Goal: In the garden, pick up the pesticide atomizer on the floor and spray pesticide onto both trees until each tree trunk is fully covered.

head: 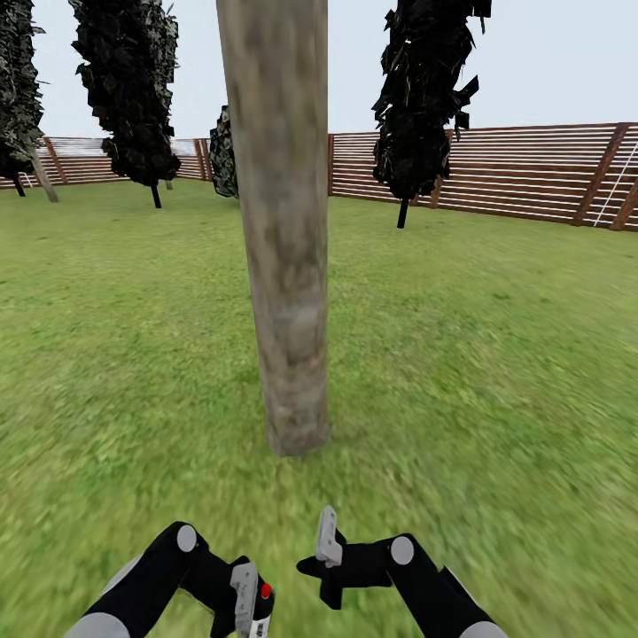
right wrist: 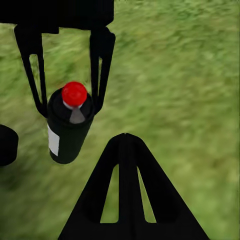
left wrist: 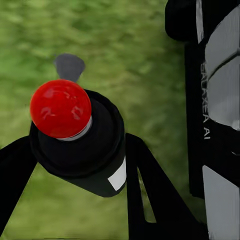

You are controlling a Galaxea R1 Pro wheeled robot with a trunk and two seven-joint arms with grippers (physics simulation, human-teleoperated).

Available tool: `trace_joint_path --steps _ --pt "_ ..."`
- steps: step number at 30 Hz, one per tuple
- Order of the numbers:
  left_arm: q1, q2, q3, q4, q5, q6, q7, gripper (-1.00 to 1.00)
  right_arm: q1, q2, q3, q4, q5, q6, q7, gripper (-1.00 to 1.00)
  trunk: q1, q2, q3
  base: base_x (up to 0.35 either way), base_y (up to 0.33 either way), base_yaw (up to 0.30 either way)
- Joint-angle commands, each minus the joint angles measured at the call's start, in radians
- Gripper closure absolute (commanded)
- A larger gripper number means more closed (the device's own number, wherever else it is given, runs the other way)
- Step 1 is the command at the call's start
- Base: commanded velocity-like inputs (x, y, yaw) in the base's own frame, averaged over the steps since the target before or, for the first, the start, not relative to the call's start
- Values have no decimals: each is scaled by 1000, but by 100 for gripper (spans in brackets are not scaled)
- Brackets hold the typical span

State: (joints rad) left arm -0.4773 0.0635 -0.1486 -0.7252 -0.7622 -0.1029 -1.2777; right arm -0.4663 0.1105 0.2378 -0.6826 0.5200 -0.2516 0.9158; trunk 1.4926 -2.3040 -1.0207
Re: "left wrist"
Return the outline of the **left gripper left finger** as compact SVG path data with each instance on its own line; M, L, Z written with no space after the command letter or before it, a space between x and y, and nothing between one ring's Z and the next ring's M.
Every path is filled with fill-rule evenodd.
M0 236L37 162L29 136L0 150Z

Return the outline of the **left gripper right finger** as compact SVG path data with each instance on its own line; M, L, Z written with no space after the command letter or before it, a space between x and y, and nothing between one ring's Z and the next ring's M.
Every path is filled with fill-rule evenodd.
M144 141L129 133L125 134L125 163L129 240L209 240L178 194L180 188L173 187ZM145 220L137 168L156 223Z

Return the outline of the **pesticide atomizer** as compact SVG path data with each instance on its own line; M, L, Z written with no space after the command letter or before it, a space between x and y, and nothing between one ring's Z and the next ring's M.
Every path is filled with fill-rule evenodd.
M75 54L54 60L58 79L42 84L30 100L29 142L50 174L103 198L126 185L126 133L116 105L78 85L86 68Z

